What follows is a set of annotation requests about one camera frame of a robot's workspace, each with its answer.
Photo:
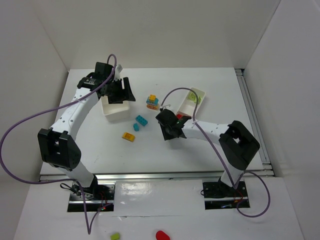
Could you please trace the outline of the lime green lego brick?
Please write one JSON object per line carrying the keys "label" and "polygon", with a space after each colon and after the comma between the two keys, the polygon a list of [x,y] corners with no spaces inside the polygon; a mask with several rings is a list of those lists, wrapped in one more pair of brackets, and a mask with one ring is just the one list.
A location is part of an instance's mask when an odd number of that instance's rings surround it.
{"label": "lime green lego brick", "polygon": [[193,102],[197,102],[197,96],[193,93],[193,92],[190,92],[189,95],[188,95],[188,99],[190,101],[193,101]]}

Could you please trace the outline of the red sloped lego brick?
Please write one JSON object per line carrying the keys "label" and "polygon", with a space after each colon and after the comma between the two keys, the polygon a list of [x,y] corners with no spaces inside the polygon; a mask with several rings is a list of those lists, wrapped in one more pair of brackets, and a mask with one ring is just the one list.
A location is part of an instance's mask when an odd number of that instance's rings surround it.
{"label": "red sloped lego brick", "polygon": [[178,114],[176,115],[176,117],[177,117],[178,119],[181,119],[182,117],[185,117],[185,115],[184,115],[184,114],[179,114],[179,113],[178,113]]}

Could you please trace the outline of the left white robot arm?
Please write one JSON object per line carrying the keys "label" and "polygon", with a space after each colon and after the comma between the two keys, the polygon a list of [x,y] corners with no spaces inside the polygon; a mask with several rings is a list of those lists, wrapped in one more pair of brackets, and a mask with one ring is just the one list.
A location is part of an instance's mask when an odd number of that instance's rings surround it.
{"label": "left white robot arm", "polygon": [[83,77],[77,84],[71,104],[49,128],[41,129],[38,143],[43,162],[58,168],[78,182],[75,189],[83,189],[88,195],[102,192],[97,177],[81,162],[82,153],[76,144],[78,131],[91,109],[100,99],[106,99],[112,110],[134,102],[129,78],[121,77],[122,66],[97,62],[94,72]]}

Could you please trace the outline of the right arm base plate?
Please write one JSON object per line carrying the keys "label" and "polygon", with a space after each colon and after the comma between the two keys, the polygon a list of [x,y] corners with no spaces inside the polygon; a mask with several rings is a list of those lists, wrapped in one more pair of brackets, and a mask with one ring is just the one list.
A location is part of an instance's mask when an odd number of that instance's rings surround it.
{"label": "right arm base plate", "polygon": [[247,186],[244,181],[239,182],[237,189],[220,181],[203,182],[200,194],[204,197],[206,210],[250,208]]}

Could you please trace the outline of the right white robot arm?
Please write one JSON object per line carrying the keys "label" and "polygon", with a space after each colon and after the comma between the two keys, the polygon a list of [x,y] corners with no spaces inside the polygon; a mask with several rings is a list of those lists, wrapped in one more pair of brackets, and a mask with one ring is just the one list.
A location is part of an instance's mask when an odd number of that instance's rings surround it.
{"label": "right white robot arm", "polygon": [[169,109],[162,109],[155,118],[166,141],[177,138],[208,141],[224,168],[220,181],[230,188],[238,187],[245,170],[260,149],[260,143],[237,120],[221,124],[199,121],[191,116],[178,118]]}

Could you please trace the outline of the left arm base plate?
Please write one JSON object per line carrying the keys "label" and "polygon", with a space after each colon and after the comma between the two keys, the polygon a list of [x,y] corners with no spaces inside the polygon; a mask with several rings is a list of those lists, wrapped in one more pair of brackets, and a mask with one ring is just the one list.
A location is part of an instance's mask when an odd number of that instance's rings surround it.
{"label": "left arm base plate", "polygon": [[[116,184],[107,182],[99,186],[100,191],[94,195],[85,193],[86,210],[88,212],[96,212],[101,208],[101,212],[114,211],[114,199]],[[67,212],[68,213],[83,213],[83,197],[77,185],[72,186],[70,190]]]}

